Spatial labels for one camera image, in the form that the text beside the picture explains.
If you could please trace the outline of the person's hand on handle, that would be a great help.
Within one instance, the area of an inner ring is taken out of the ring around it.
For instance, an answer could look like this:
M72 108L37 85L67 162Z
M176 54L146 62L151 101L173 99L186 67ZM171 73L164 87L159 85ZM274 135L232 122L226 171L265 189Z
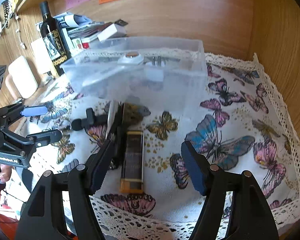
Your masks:
M5 164L0 164L0 169L1 169L1 172L0 172L0 181L2 183L6 183L11 178L13 167L5 165Z

